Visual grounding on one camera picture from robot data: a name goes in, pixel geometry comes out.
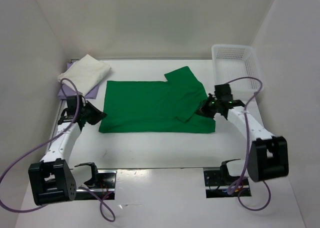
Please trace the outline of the green t shirt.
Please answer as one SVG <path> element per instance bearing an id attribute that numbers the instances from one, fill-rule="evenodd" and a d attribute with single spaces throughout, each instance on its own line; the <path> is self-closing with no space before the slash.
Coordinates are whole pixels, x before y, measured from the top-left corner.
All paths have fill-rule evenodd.
<path id="1" fill-rule="evenodd" d="M 207 94 L 190 68 L 164 77 L 165 81 L 108 81 L 103 104 L 107 116 L 99 132 L 214 133 L 216 122 L 196 114 Z"/>

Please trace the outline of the cream white t shirt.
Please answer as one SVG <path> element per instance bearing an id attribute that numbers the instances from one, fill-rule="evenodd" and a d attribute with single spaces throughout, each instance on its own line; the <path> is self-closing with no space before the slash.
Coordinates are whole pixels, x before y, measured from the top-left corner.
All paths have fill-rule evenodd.
<path id="1" fill-rule="evenodd" d="M 78 92 L 85 96 L 107 76 L 111 69 L 110 65 L 87 54 L 61 73 L 57 80 L 75 91 L 74 86 L 66 79 L 71 80 Z"/>

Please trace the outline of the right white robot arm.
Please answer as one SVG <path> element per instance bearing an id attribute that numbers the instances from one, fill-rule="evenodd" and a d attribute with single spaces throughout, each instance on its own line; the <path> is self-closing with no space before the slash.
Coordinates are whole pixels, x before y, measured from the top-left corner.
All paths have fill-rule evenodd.
<path id="1" fill-rule="evenodd" d="M 247 151 L 240 174 L 231 167 L 219 172 L 224 184 L 231 184 L 237 177 L 249 177 L 260 182 L 289 174 L 288 143 L 282 136 L 267 131 L 246 109 L 241 100 L 235 100 L 229 84 L 216 85 L 196 114 L 214 119 L 223 116 L 246 138 Z"/>

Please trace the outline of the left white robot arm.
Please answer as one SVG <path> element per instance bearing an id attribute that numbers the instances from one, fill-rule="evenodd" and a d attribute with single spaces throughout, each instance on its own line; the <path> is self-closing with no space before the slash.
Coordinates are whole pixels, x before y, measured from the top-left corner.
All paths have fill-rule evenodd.
<path id="1" fill-rule="evenodd" d="M 93 162 L 74 167 L 69 167 L 68 162 L 83 127 L 86 124 L 96 125 L 106 116 L 83 96 L 67 98 L 57 123 L 57 139 L 50 143 L 40 162 L 31 164 L 28 169 L 37 206 L 73 201 L 80 186 L 93 188 L 99 184 L 100 175 Z"/>

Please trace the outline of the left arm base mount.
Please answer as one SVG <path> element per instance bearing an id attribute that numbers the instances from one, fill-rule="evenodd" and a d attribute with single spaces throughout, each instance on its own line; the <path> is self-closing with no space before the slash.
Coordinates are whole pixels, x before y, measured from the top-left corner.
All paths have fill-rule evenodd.
<path id="1" fill-rule="evenodd" d="M 107 195 L 106 200 L 115 199 L 117 170 L 99 169 L 97 182 L 90 186 L 89 189 L 99 198 Z M 85 190 L 76 191 L 75 200 L 96 200 L 96 198 Z"/>

